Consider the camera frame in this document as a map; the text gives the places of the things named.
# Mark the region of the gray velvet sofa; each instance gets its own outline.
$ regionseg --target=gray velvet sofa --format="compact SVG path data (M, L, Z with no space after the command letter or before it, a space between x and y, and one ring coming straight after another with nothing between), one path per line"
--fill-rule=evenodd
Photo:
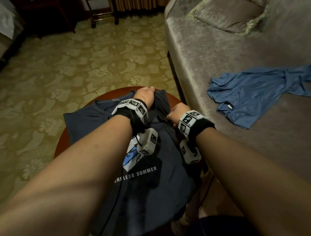
M187 16L200 0L171 0L165 9L167 47L187 104L218 130L243 141L311 183L311 98L285 94L249 130L216 112L206 91L211 77L254 66L311 62L311 1L271 0L268 16L245 36Z

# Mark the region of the luggage rack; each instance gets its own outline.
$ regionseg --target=luggage rack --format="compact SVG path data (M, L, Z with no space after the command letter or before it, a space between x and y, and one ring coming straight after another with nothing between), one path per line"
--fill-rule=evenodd
M105 15L113 15L114 16L114 24L118 25L119 24L119 17L118 17L118 11L117 11L117 6L115 3L115 0L111 0L112 7L114 8L114 12L105 12L105 13L98 13L95 14L94 11L92 10L89 1L91 0L86 0L86 4L90 9L91 12L91 27L94 29L96 27L96 21L102 21L106 20L107 18L100 18L99 16L105 16Z

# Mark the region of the blue and white graphic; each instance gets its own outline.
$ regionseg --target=blue and white graphic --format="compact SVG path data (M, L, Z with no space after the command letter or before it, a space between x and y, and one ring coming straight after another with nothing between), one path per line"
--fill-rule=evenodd
M134 137L132 138L128 146L127 154L123 161L123 168L127 172L129 172L136 165L136 163L139 162L139 160L143 157L143 155L137 151L137 143L138 142Z

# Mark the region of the round table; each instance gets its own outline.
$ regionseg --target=round table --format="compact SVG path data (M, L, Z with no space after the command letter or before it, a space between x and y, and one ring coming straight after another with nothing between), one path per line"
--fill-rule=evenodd
M123 95L128 94L132 90L138 90L140 88L142 88L142 87L141 86L133 86L133 87L125 87L125 88L115 89L115 90L109 91L103 95L100 95L99 97L90 101L87 105L91 104L95 100L110 100L110 99L119 98ZM169 106L171 109L175 105L177 105L178 103L181 102L178 98L174 97L173 95L171 95L169 93L166 93L166 96L167 96L167 99L169 101ZM60 136L59 141L58 141L58 144L57 144L57 147L56 147L56 150L54 153L54 158L57 157L63 151L65 151L67 148L69 148L69 146L70 146L70 144L69 144L68 131L67 131L67 128L65 128L62 135Z

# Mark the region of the navy t-shirt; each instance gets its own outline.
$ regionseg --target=navy t-shirt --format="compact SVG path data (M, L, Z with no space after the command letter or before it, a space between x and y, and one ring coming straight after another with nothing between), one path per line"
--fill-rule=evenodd
M114 108L122 100L133 98L134 94L135 91L131 91L118 101L98 100L76 112L64 114L70 144L106 122L112 117ZM142 235L174 218L187 204L196 185L187 174L175 131L165 122L169 112L165 91L155 92L148 119L159 135L155 152L142 157L129 172L123 169L123 176L114 181L91 226L93 235L99 235L110 214L121 178L120 196L103 235Z

